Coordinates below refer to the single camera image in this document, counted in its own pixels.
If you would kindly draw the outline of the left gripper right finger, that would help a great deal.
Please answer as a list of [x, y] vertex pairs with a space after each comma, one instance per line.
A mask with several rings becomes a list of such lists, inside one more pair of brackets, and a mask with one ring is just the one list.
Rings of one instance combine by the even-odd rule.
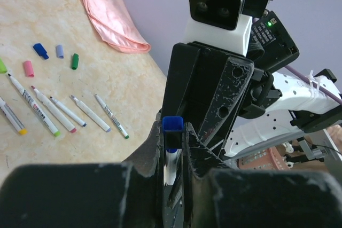
[[341, 227], [341, 186], [325, 172], [235, 170], [182, 136], [184, 227]]

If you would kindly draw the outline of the pink cap paint marker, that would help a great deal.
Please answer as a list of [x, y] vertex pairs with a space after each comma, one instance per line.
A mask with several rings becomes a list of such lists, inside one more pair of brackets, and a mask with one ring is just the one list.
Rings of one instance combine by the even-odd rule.
[[36, 87], [31, 86], [33, 91], [36, 93], [38, 100], [50, 111], [51, 114], [70, 132], [75, 133], [77, 128], [69, 121], [69, 119], [47, 98], [41, 93]]

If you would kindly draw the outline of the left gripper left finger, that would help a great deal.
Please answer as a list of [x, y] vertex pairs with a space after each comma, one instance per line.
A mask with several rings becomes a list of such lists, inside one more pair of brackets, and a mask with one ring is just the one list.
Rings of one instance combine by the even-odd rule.
[[161, 123], [120, 163], [28, 164], [1, 187], [1, 227], [162, 227]]

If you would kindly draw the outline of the blue cap white marker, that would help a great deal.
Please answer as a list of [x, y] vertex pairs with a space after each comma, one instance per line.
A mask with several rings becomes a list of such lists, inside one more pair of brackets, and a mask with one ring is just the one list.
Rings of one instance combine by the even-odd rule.
[[87, 126], [87, 123], [83, 119], [81, 119], [73, 111], [67, 108], [61, 101], [58, 101], [55, 97], [52, 96], [50, 96], [50, 99], [57, 107], [59, 107], [64, 113], [71, 117], [77, 124], [79, 124], [82, 127]]

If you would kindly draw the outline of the lime cap white marker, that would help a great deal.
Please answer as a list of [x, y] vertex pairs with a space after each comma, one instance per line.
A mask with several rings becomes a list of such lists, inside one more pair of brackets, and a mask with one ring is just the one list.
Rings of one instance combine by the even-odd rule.
[[28, 103], [28, 105], [33, 109], [38, 118], [45, 124], [45, 126], [55, 137], [58, 137], [60, 135], [60, 131], [54, 125], [51, 119], [47, 116], [47, 114], [43, 111], [43, 109], [38, 105], [38, 103], [34, 100], [34, 98], [30, 95], [30, 93], [10, 73], [8, 73], [7, 75], [12, 84], [22, 95], [22, 97]]

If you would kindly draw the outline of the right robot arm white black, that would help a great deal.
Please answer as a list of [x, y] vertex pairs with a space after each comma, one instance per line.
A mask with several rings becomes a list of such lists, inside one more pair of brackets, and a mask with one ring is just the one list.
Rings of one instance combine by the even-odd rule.
[[341, 93], [325, 69], [303, 76], [279, 72], [299, 50], [274, 12], [253, 22], [241, 15], [235, 30], [189, 19], [185, 41], [173, 47], [162, 106], [169, 130], [166, 165], [181, 153], [177, 130], [193, 125], [206, 146], [235, 158], [247, 148], [292, 140], [341, 119]]

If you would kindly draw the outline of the pink marker cap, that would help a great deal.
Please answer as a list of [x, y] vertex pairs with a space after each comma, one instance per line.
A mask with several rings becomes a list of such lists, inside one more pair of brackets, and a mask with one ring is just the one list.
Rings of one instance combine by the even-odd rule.
[[27, 61], [23, 62], [23, 67], [24, 67], [24, 72], [25, 72], [26, 77], [34, 77], [35, 76], [33, 65], [32, 65], [31, 61], [27, 60]]

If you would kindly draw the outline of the lilac cap paint marker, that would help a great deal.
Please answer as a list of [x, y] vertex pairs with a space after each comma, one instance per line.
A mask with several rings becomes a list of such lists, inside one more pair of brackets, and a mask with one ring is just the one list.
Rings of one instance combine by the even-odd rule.
[[106, 122], [104, 122], [94, 111], [92, 111], [84, 102], [77, 99], [74, 95], [71, 95], [71, 99], [75, 102], [76, 106], [88, 117], [90, 117], [100, 128], [102, 128], [105, 132], [111, 131], [111, 127]]

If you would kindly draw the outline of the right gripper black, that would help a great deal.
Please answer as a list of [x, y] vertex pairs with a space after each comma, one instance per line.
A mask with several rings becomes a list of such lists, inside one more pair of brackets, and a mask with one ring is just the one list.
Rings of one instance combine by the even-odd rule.
[[161, 116], [202, 121], [198, 140], [213, 146], [225, 140], [254, 72], [254, 63], [233, 53], [192, 42], [173, 46]]

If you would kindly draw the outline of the pink cloth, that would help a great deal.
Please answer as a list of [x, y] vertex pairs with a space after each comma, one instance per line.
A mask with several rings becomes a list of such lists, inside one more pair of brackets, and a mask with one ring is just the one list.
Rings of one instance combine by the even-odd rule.
[[82, 0], [100, 38], [122, 53], [148, 53], [150, 44], [141, 36], [123, 0]]

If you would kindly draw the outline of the small blue square cap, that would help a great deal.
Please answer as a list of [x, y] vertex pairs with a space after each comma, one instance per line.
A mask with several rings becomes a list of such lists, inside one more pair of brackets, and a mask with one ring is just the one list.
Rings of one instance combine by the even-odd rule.
[[184, 121], [181, 116], [165, 116], [162, 119], [164, 147], [168, 153], [176, 153], [182, 147]]

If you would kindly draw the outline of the lilac marker cap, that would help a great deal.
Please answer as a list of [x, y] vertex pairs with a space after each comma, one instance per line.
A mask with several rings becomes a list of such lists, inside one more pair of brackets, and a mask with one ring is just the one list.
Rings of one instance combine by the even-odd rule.
[[60, 59], [64, 58], [64, 49], [63, 49], [62, 45], [57, 45], [56, 46], [56, 55]]

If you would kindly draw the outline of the yellow marker pen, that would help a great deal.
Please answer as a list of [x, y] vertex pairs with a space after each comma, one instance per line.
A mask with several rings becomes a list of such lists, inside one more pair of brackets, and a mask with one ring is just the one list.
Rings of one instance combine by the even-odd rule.
[[9, 105], [1, 98], [1, 110], [16, 129], [16, 131], [20, 135], [25, 135], [27, 133], [27, 129], [23, 125], [23, 123], [19, 120], [19, 118], [15, 115], [13, 110], [9, 107]]

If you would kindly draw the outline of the small blue cap marker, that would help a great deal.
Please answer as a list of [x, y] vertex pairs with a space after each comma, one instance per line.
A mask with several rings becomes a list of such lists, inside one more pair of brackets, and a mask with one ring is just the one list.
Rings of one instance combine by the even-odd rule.
[[178, 149], [170, 148], [165, 151], [164, 183], [173, 185], [177, 173]]

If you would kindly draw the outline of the pink plastic basket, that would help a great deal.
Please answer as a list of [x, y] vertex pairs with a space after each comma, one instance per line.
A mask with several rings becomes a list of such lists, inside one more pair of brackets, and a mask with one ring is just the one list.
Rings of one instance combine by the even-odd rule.
[[241, 170], [290, 170], [276, 147], [257, 151], [238, 159], [238, 168]]

